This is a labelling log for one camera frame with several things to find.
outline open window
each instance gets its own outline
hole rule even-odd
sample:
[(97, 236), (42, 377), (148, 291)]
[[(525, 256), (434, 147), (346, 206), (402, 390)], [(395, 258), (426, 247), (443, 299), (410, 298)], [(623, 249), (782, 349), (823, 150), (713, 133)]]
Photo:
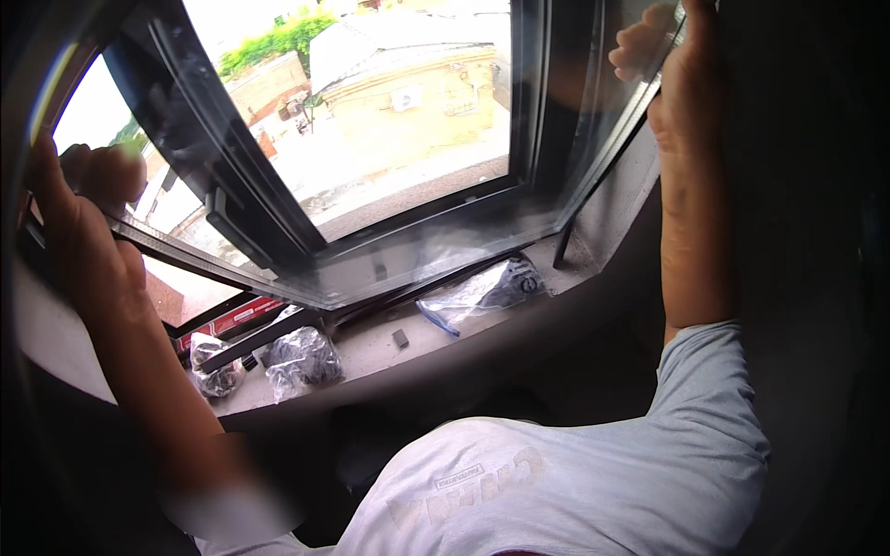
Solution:
[(562, 230), (658, 90), (681, 8), (641, 77), (606, 60), (648, 6), (143, 0), (79, 43), (55, 137), (145, 157), (112, 230), (146, 255), (339, 309)]

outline hand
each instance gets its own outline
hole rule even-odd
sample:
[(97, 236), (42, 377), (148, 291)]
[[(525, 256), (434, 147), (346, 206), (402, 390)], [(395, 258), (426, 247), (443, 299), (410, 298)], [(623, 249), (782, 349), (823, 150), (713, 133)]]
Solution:
[(684, 0), (686, 37), (661, 69), (661, 95), (648, 116), (659, 152), (714, 154), (720, 143), (725, 87), (713, 0)]
[(131, 157), (119, 146), (90, 150), (85, 145), (57, 157), (53, 139), (41, 132), (26, 179), (44, 217), (46, 247), (60, 287), (84, 322), (89, 326), (111, 314), (151, 316), (142, 254), (111, 236), (99, 209), (120, 215), (125, 202), (139, 199), (145, 188), (142, 157)]
[(664, 52), (668, 33), (676, 27), (674, 6), (653, 4), (643, 12), (643, 20), (618, 32), (618, 48), (609, 52), (618, 79), (632, 81), (643, 75), (656, 56)]

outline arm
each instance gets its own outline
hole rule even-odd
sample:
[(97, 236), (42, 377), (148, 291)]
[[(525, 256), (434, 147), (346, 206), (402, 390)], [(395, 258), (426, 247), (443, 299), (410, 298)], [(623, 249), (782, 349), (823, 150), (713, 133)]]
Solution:
[(686, 38), (665, 60), (649, 107), (661, 162), (665, 342), (736, 314), (732, 222), (720, 150), (724, 89), (709, 0), (685, 0)]
[(221, 457), (223, 444), (212, 441), (224, 430), (170, 346), (145, 289), (142, 255), (114, 240), (97, 206), (120, 214), (125, 201), (141, 195), (144, 175), (142, 158), (128, 158), (121, 148), (75, 146), (60, 161), (53, 140), (41, 133), (28, 186), (44, 216), (60, 287), (84, 321), (121, 409), (167, 461), (173, 486), (218, 487), (242, 471), (221, 464), (235, 458)]

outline light blue t-shirt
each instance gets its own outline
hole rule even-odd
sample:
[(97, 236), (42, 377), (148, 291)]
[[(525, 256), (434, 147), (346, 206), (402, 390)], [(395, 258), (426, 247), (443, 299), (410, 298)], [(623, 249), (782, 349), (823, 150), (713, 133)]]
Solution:
[(644, 417), (545, 427), (473, 417), (404, 447), (336, 546), (293, 536), (204, 556), (711, 554), (739, 542), (769, 444), (735, 321), (665, 346)]

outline window handle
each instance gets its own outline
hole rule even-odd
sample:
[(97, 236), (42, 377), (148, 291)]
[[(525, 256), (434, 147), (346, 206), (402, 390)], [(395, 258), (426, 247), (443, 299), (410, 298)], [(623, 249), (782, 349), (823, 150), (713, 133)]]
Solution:
[(216, 188), (207, 193), (204, 202), (207, 221), (219, 230), (241, 253), (247, 255), (256, 266), (261, 269), (268, 269), (271, 266), (270, 256), (259, 245), (251, 241), (247, 234), (241, 231), (238, 224), (232, 219), (234, 214), (230, 214), (228, 211), (227, 201), (228, 196), (221, 188)]

